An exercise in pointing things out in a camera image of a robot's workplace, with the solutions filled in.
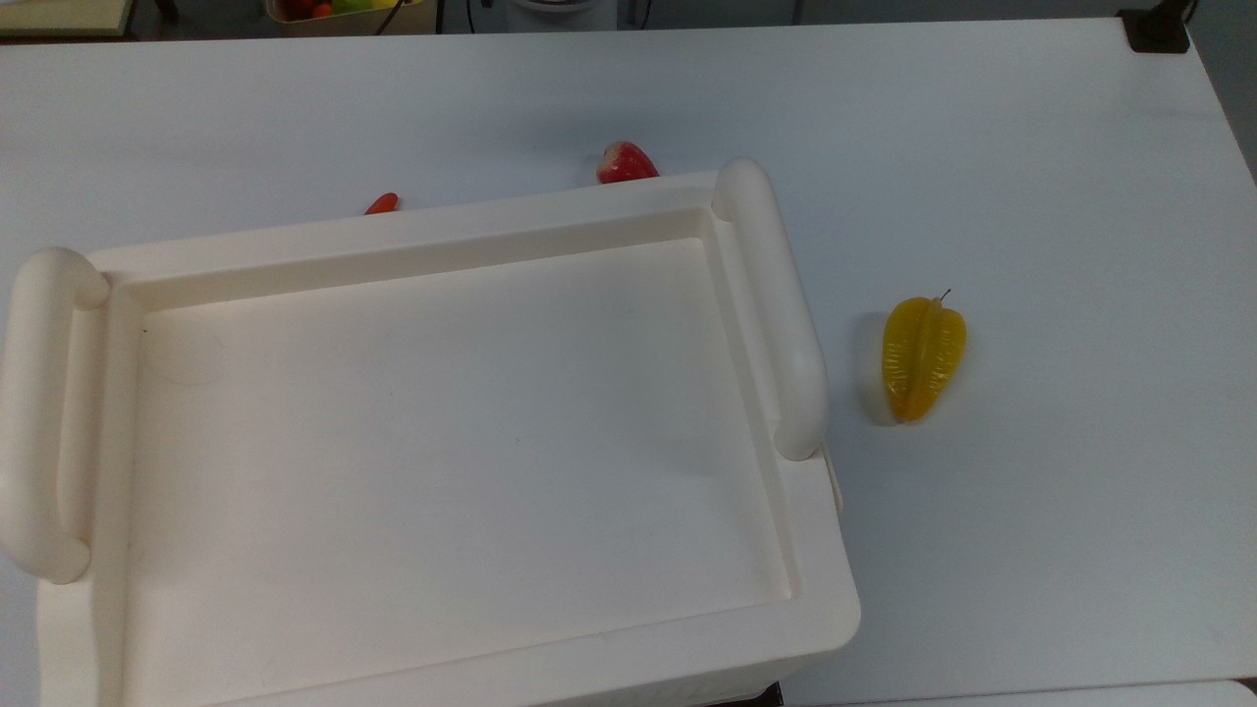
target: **white table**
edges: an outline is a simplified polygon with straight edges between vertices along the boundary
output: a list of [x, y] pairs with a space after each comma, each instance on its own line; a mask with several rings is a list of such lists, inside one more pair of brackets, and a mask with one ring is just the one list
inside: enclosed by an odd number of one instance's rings
[[[0, 48], [0, 283], [124, 243], [758, 157], [826, 350], [864, 623], [794, 703], [1257, 674], [1257, 190], [1116, 20]], [[884, 426], [890, 308], [962, 371]], [[0, 702], [35, 703], [0, 565]]]
[[1023, 692], [952, 699], [910, 699], [894, 707], [1254, 707], [1257, 697], [1234, 682]]

